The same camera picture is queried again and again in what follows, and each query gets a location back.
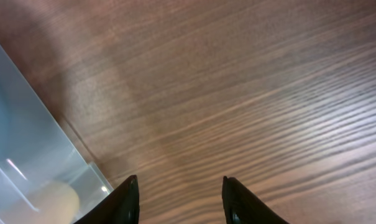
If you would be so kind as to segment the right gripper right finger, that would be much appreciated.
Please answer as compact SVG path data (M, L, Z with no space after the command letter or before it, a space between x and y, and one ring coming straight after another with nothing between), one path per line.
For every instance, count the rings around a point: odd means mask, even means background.
M222 204L227 224L288 224L235 177L223 177Z

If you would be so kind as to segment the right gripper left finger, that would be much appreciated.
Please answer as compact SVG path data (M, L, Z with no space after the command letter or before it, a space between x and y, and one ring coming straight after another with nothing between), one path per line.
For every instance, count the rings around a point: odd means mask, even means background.
M139 215L138 178L131 175L75 224L138 224Z

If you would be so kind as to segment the cream cup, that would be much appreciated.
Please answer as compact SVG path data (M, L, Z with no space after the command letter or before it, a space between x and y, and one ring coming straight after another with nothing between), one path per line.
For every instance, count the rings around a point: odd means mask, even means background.
M50 182L34 199L39 209L34 223L39 224L70 224L80 207L76 191L63 182Z

